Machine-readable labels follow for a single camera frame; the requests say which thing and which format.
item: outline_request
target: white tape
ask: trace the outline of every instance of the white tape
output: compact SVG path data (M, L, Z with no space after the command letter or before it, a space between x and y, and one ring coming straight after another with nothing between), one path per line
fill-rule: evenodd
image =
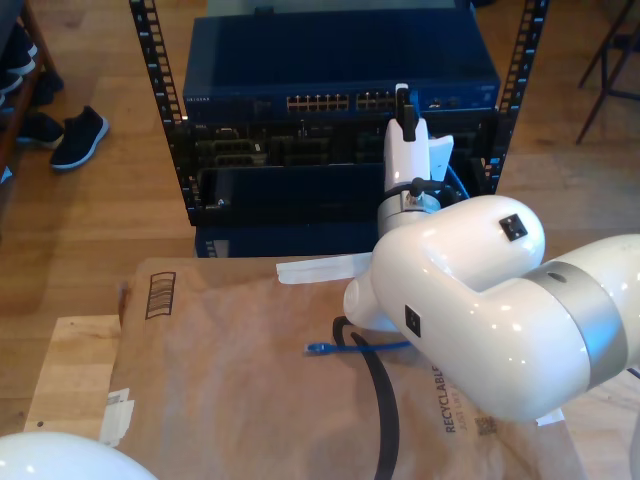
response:
M539 427L544 427L545 425L563 421L564 415L562 414L562 410L560 410L559 408L556 408L552 412L547 413L544 417L540 417L536 420Z
M129 429L133 414L134 400L128 400L129 389L111 392L107 397L107 408L104 411L100 443L108 447L117 447Z
M280 283L319 283L362 275L369 268L371 253L318 258L276 265Z

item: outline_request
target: blue device panel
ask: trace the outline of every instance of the blue device panel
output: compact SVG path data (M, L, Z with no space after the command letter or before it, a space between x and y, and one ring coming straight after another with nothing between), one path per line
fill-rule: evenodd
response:
M191 121L391 115L397 82L423 111L491 109L499 77L468 10L196 19L184 98Z

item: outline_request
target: shoe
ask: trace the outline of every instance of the shoe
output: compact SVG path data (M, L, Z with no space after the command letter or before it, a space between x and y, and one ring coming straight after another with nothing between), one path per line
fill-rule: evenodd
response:
M31 106L39 107L53 103L53 95L64 88L64 82L55 72L40 72L38 82L31 95Z
M68 171L83 165L109 131L109 122L91 107L84 107L80 115L64 121L64 137L51 156L51 168Z
M36 62L33 61L36 53L38 53L38 47L31 41L24 28L16 23L4 47L4 54L0 58L0 70L26 75L36 68Z
M13 92L22 84L22 77L17 73L0 72L0 93Z
M25 117L16 142L54 150L62 143L64 128L44 113Z

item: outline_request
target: barcode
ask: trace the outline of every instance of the barcode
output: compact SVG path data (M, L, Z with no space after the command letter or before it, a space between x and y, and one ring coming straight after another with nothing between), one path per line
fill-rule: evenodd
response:
M176 272L161 272L151 275L145 320L160 315L171 315L175 284Z
M478 435L491 435L498 433L498 425L493 417L476 418L476 427L478 427Z

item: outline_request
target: blue cable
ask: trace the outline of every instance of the blue cable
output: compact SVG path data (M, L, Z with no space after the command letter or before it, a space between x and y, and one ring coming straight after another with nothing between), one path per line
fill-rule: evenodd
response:
M339 346L330 343L310 343L305 345L304 353L307 355L330 355L332 353L362 353L362 352L381 352L384 350L397 350L406 348L411 342L385 343L383 345L369 345L368 347L358 346Z
M464 188L464 185L462 184L462 180L460 180L460 177L458 177L458 174L451 167L451 165L447 165L447 173L451 175L451 178L453 178L453 183L455 183L458 190L460 190L460 193L462 194L464 200L471 198L469 196L469 192L467 192L467 189Z

